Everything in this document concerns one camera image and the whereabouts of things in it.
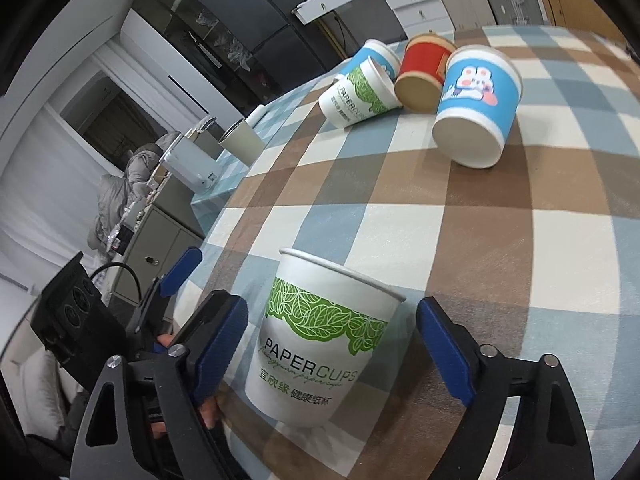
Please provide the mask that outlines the person's hand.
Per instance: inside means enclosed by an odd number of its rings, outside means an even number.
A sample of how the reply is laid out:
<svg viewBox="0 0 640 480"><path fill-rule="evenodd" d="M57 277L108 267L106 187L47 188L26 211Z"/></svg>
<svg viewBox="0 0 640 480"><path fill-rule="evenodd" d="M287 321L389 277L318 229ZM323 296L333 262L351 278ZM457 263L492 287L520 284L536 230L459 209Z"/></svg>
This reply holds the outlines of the person's hand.
<svg viewBox="0 0 640 480"><path fill-rule="evenodd" d="M171 341L173 339L174 336L172 336L171 334L161 334L156 338L157 342L165 348L169 348L171 346ZM216 426L216 423L218 422L220 417L220 409L214 396L210 396L203 402L203 404L200 406L200 414L205 426L208 429L213 429ZM164 422L152 422L151 430L154 439L163 437L163 435L167 432Z"/></svg>

